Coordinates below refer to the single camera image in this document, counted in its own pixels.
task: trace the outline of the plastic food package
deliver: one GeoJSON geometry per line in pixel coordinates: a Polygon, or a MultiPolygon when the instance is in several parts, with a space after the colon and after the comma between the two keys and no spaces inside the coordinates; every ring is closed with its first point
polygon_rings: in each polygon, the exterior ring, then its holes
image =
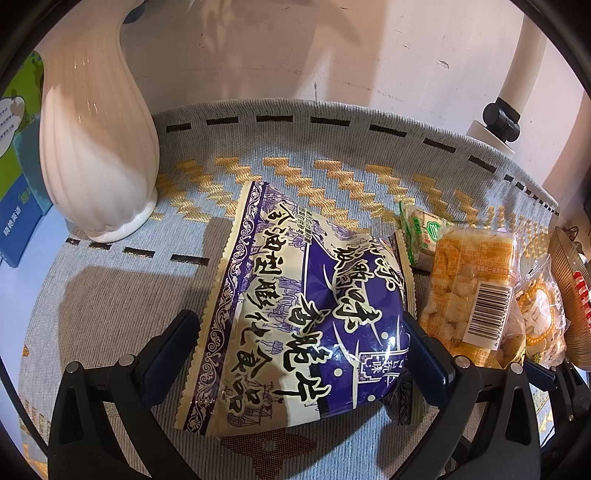
{"type": "Polygon", "coordinates": [[[453,355],[479,367],[496,359],[513,287],[512,233],[448,226],[440,230],[427,304],[420,323],[453,355]]]}
{"type": "Polygon", "coordinates": [[[525,319],[515,298],[511,300],[509,315],[496,351],[494,368],[506,368],[511,362],[523,364],[525,356],[525,319]]]}
{"type": "Polygon", "coordinates": [[[550,254],[539,257],[515,289],[525,319],[525,354],[545,367],[562,363],[566,350],[564,315],[558,284],[551,273],[550,254]]]}
{"type": "Polygon", "coordinates": [[[439,230],[449,223],[447,220],[420,208],[408,209],[402,202],[399,203],[399,206],[410,264],[415,268],[430,272],[433,269],[439,230]]]}
{"type": "Polygon", "coordinates": [[[410,341],[402,313],[415,310],[404,240],[392,238],[351,232],[268,183],[245,183],[177,428],[263,432],[391,391],[410,341]]]}

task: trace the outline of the white wall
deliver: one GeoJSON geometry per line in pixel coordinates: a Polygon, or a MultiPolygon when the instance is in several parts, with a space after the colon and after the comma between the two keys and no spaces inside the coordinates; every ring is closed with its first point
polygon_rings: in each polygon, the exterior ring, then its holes
{"type": "MultiPolygon", "coordinates": [[[[122,46],[152,112],[231,98],[329,100],[465,133],[500,90],[522,13],[509,0],[150,0],[122,46]]],[[[550,43],[514,160],[539,183],[583,89],[550,43]]]]}

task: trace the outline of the barcode label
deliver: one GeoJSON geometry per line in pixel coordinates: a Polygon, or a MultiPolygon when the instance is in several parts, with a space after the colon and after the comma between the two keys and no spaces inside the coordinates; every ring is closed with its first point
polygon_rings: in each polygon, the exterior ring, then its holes
{"type": "Polygon", "coordinates": [[[507,285],[478,282],[476,301],[464,338],[466,343],[497,350],[507,314],[513,288],[507,285]]]}

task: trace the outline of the purple and white snack bag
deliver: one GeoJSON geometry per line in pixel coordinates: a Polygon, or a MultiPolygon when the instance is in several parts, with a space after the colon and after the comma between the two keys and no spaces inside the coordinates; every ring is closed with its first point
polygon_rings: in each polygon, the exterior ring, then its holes
{"type": "Polygon", "coordinates": [[[245,183],[177,428],[242,435],[379,400],[402,371],[414,301],[399,232],[351,232],[269,183],[245,183]]]}

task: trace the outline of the metal rivet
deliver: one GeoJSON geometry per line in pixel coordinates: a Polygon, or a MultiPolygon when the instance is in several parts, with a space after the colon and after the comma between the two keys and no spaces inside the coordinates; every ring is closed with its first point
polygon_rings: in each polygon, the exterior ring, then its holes
{"type": "Polygon", "coordinates": [[[511,364],[511,371],[517,375],[521,375],[523,373],[523,367],[520,364],[513,362],[511,364]]]}
{"type": "Polygon", "coordinates": [[[463,355],[457,356],[455,362],[460,368],[468,368],[470,366],[470,359],[463,355]]]}
{"type": "Polygon", "coordinates": [[[76,370],[78,370],[79,366],[80,366],[80,364],[78,362],[70,362],[69,364],[66,365],[66,372],[68,372],[69,374],[72,374],[76,370]]]}
{"type": "Polygon", "coordinates": [[[122,367],[128,367],[132,363],[134,363],[134,360],[135,357],[133,355],[131,355],[130,353],[126,353],[125,355],[121,355],[121,357],[119,358],[119,365],[121,365],[122,367]]]}

